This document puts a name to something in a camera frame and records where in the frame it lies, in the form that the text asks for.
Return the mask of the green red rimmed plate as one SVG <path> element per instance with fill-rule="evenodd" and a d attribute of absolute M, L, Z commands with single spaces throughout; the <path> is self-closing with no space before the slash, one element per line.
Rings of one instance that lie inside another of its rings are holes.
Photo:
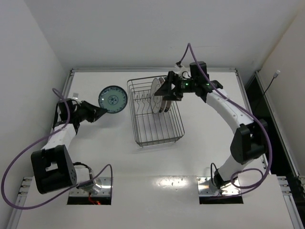
<path fill-rule="evenodd" d="M 166 84 L 166 95 L 164 95 L 164 97 L 167 98 L 170 95 L 170 91 L 171 91 L 170 84 L 168 83 L 167 77 L 164 78 L 164 84 Z M 172 104 L 172 102 L 170 100 L 166 100 L 166 101 L 167 101 L 166 108 L 164 110 L 165 113 L 170 110 L 171 104 Z"/>
<path fill-rule="evenodd" d="M 163 85 L 164 79 L 162 77 L 159 77 L 159 82 L 160 82 L 160 85 Z M 161 99 L 161 107 L 159 109 L 159 113 L 164 112 L 164 110 L 166 108 L 166 103 L 167 103 L 167 101 L 163 100 L 163 98 L 162 98 Z"/>

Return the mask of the clear glass plate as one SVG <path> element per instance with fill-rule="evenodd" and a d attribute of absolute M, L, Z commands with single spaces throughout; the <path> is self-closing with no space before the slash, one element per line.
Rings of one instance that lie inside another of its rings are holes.
<path fill-rule="evenodd" d="M 151 99 L 151 109 L 154 114 L 159 113 L 159 109 L 161 107 L 161 96 L 155 95 L 155 92 L 161 87 L 159 78 L 154 78 L 151 85 L 151 93 L 150 93 L 150 99 Z"/>

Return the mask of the blue floral patterned plate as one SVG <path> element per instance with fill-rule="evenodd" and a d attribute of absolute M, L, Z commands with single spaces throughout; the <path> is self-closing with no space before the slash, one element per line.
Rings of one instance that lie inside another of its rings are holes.
<path fill-rule="evenodd" d="M 121 112 L 128 103 L 126 91 L 116 85 L 105 87 L 98 96 L 98 104 L 107 110 L 109 114 Z"/>

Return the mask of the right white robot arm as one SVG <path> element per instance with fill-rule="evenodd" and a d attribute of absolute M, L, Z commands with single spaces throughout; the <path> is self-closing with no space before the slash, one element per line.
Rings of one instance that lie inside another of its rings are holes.
<path fill-rule="evenodd" d="M 165 101 L 181 101 L 185 93 L 194 93 L 212 107 L 229 125 L 234 136 L 230 145 L 231 155 L 216 169 L 211 178 L 214 188 L 233 182 L 240 172 L 266 151 L 271 151 L 267 123 L 258 120 L 240 105 L 228 98 L 217 80 L 210 80 L 205 62 L 189 65 L 191 76 L 185 78 L 182 65 L 179 72 L 169 71 L 164 83 L 154 92 Z"/>

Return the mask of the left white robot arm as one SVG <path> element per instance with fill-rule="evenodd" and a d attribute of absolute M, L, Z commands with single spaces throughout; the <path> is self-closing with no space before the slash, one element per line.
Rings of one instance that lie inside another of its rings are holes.
<path fill-rule="evenodd" d="M 77 175 L 68 153 L 72 139 L 83 121 L 93 123 L 107 113 L 107 109 L 87 101 L 67 99 L 56 104 L 53 132 L 47 144 L 31 154 L 36 186 L 41 194 L 71 187 Z"/>

